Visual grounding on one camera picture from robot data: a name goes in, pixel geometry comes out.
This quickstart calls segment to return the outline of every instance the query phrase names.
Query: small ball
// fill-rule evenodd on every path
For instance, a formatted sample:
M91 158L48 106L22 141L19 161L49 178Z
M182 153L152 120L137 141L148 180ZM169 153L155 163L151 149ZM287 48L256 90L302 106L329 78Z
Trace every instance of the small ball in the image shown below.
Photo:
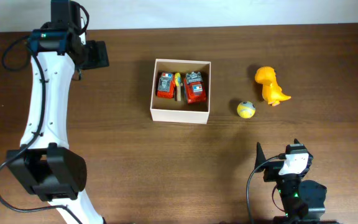
M251 118L255 114L255 106L249 101L242 102L237 107L237 113L241 118Z

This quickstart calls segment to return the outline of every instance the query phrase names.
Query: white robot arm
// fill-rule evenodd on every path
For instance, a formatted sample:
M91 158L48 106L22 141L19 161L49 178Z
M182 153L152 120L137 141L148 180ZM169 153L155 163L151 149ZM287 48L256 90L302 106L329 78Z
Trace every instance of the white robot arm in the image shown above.
M86 14L86 24L81 24L80 9ZM38 195L51 207L19 209L1 195L0 202L17 212L57 208L69 224L103 224L104 218L93 208L85 191L85 161L68 150L66 117L75 70L107 67L106 46L104 42L85 41L89 15L83 6L52 0L51 12L52 21L33 30L27 39L33 84L21 149L8 151L7 161L0 166L0 170L8 166L29 194Z

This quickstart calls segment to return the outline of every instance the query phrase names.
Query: red toy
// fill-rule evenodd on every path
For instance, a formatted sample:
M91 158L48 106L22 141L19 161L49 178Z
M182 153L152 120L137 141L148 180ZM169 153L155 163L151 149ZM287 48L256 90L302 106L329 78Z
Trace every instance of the red toy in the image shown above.
M187 103L206 102L206 93L201 73L186 74L184 80Z
M174 90L175 82L173 81L173 74L163 72L158 81L157 96L172 99Z

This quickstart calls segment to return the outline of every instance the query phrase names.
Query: wooden table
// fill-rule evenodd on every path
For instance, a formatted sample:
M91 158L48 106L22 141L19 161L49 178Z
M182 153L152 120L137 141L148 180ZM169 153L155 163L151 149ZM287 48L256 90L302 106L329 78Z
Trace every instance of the wooden table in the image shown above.
M0 33L0 58L22 35ZM358 223L358 24L92 30L88 39L106 41L110 67L71 84L67 131L70 149L88 166L88 195L108 223L247 223L256 142L273 156L294 138L314 155L306 179L328 188L323 218ZM25 52L9 57L18 65ZM151 120L156 58L212 62L207 125ZM276 69L291 100L276 107L260 100L260 65ZM10 73L0 63L0 163L19 146L31 79L30 67ZM236 115L244 100L257 108L252 119ZM255 175L255 218L283 215L272 203L273 186ZM18 207L45 205L8 170L0 191ZM54 210L23 214L0 204L0 223L18 221L63 223Z

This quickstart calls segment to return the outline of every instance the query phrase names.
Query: open box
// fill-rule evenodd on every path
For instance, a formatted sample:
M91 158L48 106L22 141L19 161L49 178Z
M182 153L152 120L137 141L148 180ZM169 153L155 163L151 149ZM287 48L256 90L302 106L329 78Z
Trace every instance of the open box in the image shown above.
M179 72L182 81L187 73L201 72L207 101L188 104L184 96L184 88L181 89L181 101L157 97L158 80L163 72ZM206 124L209 116L211 102L211 62L191 60L156 59L154 67L152 101L150 111L153 121L168 121L181 123Z

